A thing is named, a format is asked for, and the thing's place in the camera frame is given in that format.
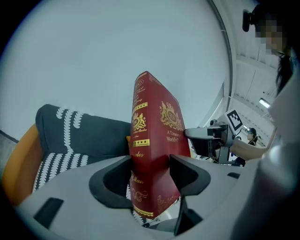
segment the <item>wooden armrest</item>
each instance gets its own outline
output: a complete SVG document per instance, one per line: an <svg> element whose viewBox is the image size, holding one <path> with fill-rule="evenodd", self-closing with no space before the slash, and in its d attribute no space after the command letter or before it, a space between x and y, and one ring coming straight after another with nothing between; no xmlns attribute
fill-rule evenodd
<svg viewBox="0 0 300 240"><path fill-rule="evenodd" d="M2 176L2 188L12 205L19 205L32 193L43 156L38 129L33 124L10 155Z"/></svg>

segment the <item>floor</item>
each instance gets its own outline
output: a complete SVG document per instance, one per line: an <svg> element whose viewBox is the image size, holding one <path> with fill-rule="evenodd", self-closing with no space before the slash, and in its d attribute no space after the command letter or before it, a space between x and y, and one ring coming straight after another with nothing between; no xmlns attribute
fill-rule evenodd
<svg viewBox="0 0 300 240"><path fill-rule="evenodd" d="M0 180L2 179L3 171L8 158L14 150L16 143L9 140L0 133Z"/></svg>

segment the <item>person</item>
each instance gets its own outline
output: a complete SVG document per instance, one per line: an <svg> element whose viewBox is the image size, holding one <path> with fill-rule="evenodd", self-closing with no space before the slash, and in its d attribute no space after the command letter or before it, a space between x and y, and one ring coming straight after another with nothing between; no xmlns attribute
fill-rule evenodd
<svg viewBox="0 0 300 240"><path fill-rule="evenodd" d="M286 142L299 140L296 133L298 127L295 117L288 118L286 116L289 109L282 103L283 99L291 98L291 92L294 98L299 98L297 93L293 92L293 90L299 88L300 80L300 65L299 58L297 58L299 56L299 38L296 28L294 28L294 25L297 25L297 21L295 21L297 14L294 11L295 9L287 2L278 5L269 1L269 4L262 3L257 5L252 13L244 12L243 30L247 31L250 24L254 25L255 36L265 39L266 48L279 57L277 77L275 79L277 97L269 108L272 118L276 118L275 123L277 126L274 127L268 146L266 148L258 148L235 139L230 148L231 153L246 161L261 158L271 147L281 145L283 137ZM299 114L297 107L293 108L292 114L294 116ZM287 131L287 128L291 125L296 126L295 132Z"/></svg>
<svg viewBox="0 0 300 240"><path fill-rule="evenodd" d="M250 128L248 131L248 135L247 135L247 139L249 140L248 144L252 145L252 146L256 146L256 142L258 140L258 134L256 133L256 129L255 128ZM245 166L246 161L244 159L242 159L241 157L237 157L235 159L235 164L233 164L234 166Z"/></svg>

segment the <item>wall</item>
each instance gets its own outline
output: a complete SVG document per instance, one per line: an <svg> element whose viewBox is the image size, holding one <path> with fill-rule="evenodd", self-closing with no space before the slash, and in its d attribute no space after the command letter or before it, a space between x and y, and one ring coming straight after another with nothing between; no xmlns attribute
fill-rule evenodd
<svg viewBox="0 0 300 240"><path fill-rule="evenodd" d="M44 104L131 121L136 77L150 71L197 127L228 74L206 0L44 1L0 61L0 129L20 139Z"/></svg>

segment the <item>ceiling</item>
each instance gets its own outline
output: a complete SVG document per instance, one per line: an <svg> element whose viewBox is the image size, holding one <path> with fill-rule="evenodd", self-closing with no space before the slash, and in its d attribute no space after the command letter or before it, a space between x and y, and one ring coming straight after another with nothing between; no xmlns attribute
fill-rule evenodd
<svg viewBox="0 0 300 240"><path fill-rule="evenodd" d="M264 98L270 104L276 96L275 79L278 57L270 55L259 38L255 37L254 26L249 32L242 29L242 12L252 12L256 5L253 0L221 0L222 18L229 23L226 31L232 36L231 48L235 52L232 58L233 79L230 109L235 109L248 128L255 128L262 146L268 144L273 131L270 115L266 107L259 103Z"/></svg>

